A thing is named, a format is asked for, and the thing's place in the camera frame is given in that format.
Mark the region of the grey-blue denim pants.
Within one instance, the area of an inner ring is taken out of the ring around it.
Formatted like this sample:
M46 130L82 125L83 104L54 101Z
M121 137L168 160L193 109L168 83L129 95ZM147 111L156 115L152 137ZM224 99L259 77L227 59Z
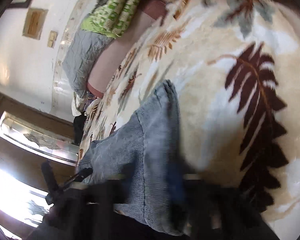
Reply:
M94 140L77 169L92 168L84 182L97 184L134 162L129 197L115 210L158 232L183 233L184 200L179 160L179 103L174 84L164 80L129 121L103 140Z

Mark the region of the wooden door with glass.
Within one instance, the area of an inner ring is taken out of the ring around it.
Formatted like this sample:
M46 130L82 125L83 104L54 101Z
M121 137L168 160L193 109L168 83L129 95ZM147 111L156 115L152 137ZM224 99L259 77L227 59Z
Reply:
M28 107L0 93L0 118L4 112L47 131L70 139L74 137L72 123ZM44 157L15 146L0 137L0 169L22 183L46 191L46 183L41 172L41 164L44 161L46 161Z

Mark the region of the black cloth on sofa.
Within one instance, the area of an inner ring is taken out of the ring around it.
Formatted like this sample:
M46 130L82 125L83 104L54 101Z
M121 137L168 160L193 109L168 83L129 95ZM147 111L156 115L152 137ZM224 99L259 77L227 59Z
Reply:
M85 116L84 112L81 113L81 115L76 116L74 118L73 122L73 128L74 128L74 144L79 146L82 138L83 138L83 129L85 125L87 117Z

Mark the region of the white cream cloth pile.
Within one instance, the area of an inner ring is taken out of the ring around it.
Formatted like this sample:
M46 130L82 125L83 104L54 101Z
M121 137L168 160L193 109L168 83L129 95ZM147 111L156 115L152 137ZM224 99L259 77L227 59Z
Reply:
M93 109L100 103L100 100L101 99L99 97L89 91L86 91L82 97L79 97L76 93L74 93L71 103L72 115L74 117L80 116L81 114L89 116Z

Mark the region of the grey quilted pillow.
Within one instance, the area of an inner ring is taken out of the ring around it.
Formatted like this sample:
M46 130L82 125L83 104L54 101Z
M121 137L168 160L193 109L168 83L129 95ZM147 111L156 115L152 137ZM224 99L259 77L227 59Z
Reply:
M113 41L106 35L79 29L70 44L62 63L70 87L83 97L87 89L88 76L96 60Z

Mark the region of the green white patterned blanket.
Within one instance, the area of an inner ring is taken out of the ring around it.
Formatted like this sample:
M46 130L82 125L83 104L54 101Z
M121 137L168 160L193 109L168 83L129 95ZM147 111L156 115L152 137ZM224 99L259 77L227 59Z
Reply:
M106 35L121 37L128 29L140 0L108 0L96 7L81 24L81 29Z

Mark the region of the beige leaf-print blanket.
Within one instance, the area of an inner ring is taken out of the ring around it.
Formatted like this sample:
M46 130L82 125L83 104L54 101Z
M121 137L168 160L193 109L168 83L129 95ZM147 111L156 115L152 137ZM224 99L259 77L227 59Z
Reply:
M272 0L177 0L131 46L93 67L111 71L79 155L123 126L165 79L176 88L181 155L202 178L262 192L280 239L300 236L300 12Z

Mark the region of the beige wall switch plate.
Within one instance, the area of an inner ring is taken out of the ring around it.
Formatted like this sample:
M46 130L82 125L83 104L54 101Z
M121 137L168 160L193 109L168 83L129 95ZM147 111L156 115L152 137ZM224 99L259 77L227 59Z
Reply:
M49 48L54 48L57 37L58 37L58 33L56 31L53 30L50 31L48 41L47 41L47 46Z

